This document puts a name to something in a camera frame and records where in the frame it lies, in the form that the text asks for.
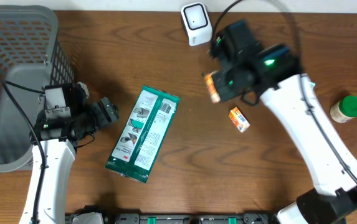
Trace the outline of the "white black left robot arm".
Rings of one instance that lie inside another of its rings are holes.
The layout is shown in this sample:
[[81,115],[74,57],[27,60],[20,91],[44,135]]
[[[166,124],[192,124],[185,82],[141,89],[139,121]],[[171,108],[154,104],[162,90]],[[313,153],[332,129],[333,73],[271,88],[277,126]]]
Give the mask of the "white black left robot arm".
[[31,126],[32,174],[21,223],[64,223],[69,175],[79,141],[119,119],[107,97],[89,103],[81,82],[48,85]]

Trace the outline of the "green lid white jar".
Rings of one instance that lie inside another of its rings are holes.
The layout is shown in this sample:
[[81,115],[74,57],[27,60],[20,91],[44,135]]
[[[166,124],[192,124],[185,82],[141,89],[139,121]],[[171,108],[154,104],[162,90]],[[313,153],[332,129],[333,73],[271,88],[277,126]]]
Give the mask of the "green lid white jar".
[[357,96],[348,95],[330,108],[330,116],[337,123],[345,123],[357,117]]

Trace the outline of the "orange white small packet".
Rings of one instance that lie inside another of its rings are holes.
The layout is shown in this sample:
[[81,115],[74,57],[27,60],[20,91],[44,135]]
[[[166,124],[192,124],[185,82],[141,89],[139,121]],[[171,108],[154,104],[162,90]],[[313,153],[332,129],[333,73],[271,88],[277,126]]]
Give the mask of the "orange white small packet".
[[212,103],[219,103],[221,101],[221,98],[216,90],[214,81],[212,79],[212,76],[215,75],[216,73],[217,70],[208,73],[207,75],[203,75]]

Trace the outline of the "green 3M product pouch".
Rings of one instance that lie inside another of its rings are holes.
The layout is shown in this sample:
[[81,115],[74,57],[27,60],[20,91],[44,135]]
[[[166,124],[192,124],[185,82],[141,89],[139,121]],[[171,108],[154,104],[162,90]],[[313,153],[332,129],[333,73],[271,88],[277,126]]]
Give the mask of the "green 3M product pouch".
[[105,168],[146,183],[180,101],[144,86]]

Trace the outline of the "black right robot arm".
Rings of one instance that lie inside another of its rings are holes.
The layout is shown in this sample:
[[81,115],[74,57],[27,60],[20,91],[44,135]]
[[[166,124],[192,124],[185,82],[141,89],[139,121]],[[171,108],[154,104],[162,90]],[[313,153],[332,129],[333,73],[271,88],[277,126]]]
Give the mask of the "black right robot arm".
[[285,45],[211,46],[221,69],[206,75],[215,103],[254,92],[288,132],[312,177],[313,188],[276,213],[279,223],[340,223],[357,210],[357,160],[336,132]]

